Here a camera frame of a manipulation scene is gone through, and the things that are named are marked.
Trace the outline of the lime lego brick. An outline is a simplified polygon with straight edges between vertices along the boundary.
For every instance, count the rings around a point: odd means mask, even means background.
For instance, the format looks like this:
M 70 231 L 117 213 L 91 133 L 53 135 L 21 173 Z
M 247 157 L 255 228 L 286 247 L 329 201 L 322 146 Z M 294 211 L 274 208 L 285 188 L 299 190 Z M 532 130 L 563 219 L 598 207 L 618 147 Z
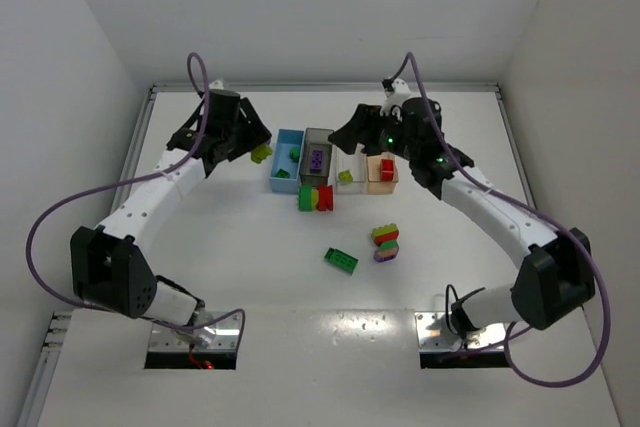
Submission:
M 273 150 L 269 144 L 261 144 L 251 151 L 251 161 L 256 164 L 261 164 L 273 153 Z

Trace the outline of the red flower lego brick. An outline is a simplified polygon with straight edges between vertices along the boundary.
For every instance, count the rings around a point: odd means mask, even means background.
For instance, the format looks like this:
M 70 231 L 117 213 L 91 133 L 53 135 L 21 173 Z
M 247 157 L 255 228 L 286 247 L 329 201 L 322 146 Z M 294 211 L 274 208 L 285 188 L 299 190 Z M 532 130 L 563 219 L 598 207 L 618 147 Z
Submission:
M 391 158 L 383 158 L 380 160 L 379 173 L 381 182 L 396 182 L 396 166 L 395 161 Z

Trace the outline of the small green lego brick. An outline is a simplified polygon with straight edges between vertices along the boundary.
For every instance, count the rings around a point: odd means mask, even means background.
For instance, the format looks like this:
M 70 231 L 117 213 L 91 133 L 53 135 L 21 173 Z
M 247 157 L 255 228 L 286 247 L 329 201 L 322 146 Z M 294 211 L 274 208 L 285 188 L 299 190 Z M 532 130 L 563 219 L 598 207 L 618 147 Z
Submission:
M 293 147 L 290 150 L 290 157 L 294 160 L 294 161 L 298 161 L 300 158 L 300 148 L 299 147 Z

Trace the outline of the dark green lego brick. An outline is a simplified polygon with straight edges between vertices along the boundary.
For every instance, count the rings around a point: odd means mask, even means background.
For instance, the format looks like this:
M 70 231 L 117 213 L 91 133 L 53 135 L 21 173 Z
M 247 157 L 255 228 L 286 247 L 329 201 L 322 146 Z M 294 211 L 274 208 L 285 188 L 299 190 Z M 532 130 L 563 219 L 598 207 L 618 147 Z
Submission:
M 276 174 L 275 174 L 276 178 L 280 178 L 280 179 L 289 179 L 291 177 L 291 174 L 289 171 L 285 170 L 285 169 L 279 169 Z

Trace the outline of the lime green lego stack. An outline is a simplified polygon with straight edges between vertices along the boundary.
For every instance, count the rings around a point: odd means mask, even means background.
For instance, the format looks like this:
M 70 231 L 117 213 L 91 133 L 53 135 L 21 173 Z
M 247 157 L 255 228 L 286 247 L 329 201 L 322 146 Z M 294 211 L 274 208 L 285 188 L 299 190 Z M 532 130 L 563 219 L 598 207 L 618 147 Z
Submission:
M 378 250 L 388 250 L 397 246 L 399 228 L 395 223 L 376 227 L 371 232 L 371 238 Z

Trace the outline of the purple butterfly lego brick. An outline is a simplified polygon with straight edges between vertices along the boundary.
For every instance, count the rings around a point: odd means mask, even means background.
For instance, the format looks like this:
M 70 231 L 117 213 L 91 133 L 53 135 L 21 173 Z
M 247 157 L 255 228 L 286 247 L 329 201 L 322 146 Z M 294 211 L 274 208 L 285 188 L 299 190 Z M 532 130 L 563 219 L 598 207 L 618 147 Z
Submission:
M 374 260 L 378 263 L 387 262 L 397 257 L 398 249 L 377 250 L 374 253 Z

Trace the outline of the green number lego brick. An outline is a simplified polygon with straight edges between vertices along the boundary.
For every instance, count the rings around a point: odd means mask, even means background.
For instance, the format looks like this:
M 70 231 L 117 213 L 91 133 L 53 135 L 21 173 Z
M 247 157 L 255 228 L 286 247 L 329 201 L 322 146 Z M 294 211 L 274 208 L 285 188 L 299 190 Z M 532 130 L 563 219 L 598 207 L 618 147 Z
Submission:
M 356 257 L 347 254 L 339 249 L 330 247 L 324 256 L 325 261 L 342 272 L 352 275 L 358 264 Z

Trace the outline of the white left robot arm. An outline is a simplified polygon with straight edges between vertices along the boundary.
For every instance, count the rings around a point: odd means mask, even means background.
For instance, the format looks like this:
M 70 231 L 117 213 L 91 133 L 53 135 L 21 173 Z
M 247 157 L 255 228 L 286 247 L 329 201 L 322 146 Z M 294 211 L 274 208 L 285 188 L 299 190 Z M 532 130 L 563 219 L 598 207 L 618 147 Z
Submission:
M 70 241 L 75 295 L 131 319 L 193 329 L 204 303 L 153 273 L 147 255 L 162 225 L 221 162 L 268 147 L 271 133 L 248 98 L 212 89 L 207 112 L 194 114 L 168 141 L 151 177 L 93 228 Z

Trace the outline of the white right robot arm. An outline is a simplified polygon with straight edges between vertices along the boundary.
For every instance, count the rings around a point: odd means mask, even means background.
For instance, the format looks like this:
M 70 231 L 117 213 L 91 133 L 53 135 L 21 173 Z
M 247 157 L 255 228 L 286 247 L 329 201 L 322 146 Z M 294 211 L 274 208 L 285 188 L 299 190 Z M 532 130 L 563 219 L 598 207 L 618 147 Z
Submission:
M 346 154 L 391 153 L 407 160 L 421 187 L 469 218 L 515 265 L 513 283 L 481 287 L 453 303 L 453 331 L 466 337 L 491 324 L 520 321 L 544 330 L 591 300 L 588 238 L 576 228 L 562 233 L 503 200 L 470 157 L 442 142 L 440 127 L 438 104 L 426 107 L 414 97 L 388 114 L 376 105 L 358 105 L 329 140 Z

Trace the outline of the blue container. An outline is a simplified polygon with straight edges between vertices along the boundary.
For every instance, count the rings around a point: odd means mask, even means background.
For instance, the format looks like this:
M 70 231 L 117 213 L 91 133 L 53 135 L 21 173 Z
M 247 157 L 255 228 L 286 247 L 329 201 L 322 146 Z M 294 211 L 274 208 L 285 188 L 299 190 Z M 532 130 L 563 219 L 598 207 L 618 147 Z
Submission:
M 269 184 L 274 193 L 296 194 L 300 183 L 299 169 L 302 160 L 304 131 L 295 129 L 279 129 L 276 145 L 273 154 L 273 164 L 269 176 Z M 300 158 L 294 161 L 290 157 L 290 150 L 293 147 L 299 147 Z M 275 174 L 279 169 L 285 169 L 290 172 L 289 179 L 276 178 Z

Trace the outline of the clear transparent container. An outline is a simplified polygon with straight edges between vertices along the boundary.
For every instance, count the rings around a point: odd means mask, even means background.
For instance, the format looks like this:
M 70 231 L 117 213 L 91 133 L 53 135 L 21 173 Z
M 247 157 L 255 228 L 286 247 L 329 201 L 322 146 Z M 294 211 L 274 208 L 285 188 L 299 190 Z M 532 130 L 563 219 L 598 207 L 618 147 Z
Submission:
M 350 170 L 353 176 L 351 183 L 342 183 L 339 181 L 338 174 L 341 171 Z M 334 183 L 336 192 L 340 195 L 361 195 L 366 193 L 366 160 L 365 156 L 360 152 L 360 148 L 356 148 L 353 155 L 345 154 L 339 148 L 335 149 L 335 172 Z

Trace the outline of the amber transparent container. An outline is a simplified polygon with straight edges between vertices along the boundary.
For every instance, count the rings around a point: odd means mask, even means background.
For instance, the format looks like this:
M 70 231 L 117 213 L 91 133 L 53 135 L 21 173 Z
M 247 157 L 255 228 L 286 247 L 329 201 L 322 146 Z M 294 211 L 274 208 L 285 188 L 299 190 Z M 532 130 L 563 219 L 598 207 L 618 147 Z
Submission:
M 396 158 L 383 153 L 366 158 L 366 192 L 369 195 L 391 195 L 399 181 Z

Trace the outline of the smoky grey container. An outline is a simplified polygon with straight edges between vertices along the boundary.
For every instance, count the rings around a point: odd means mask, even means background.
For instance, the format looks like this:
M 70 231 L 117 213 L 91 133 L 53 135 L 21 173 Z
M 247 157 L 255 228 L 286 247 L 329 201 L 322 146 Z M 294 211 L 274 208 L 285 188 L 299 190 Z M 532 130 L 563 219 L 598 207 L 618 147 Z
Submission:
M 299 169 L 300 183 L 317 187 L 327 185 L 332 163 L 331 129 L 310 127 L 305 130 L 303 158 Z

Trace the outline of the green red lego stack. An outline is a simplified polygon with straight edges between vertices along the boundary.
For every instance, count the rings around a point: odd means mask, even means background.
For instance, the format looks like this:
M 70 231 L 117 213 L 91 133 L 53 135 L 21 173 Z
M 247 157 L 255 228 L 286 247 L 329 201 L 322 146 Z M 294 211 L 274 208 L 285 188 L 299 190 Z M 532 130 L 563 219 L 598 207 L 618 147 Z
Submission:
M 298 210 L 301 212 L 333 211 L 333 187 L 331 185 L 300 186 L 298 190 Z

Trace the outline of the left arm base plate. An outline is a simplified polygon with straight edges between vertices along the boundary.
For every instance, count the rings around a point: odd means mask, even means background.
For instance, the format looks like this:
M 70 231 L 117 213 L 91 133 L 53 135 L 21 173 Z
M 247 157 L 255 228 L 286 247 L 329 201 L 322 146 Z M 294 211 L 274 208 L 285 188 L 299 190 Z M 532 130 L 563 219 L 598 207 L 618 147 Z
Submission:
M 245 325 L 246 312 L 242 308 L 225 313 L 200 308 L 195 313 L 192 325 L 188 326 L 172 327 L 166 322 L 154 321 L 147 353 L 236 360 Z

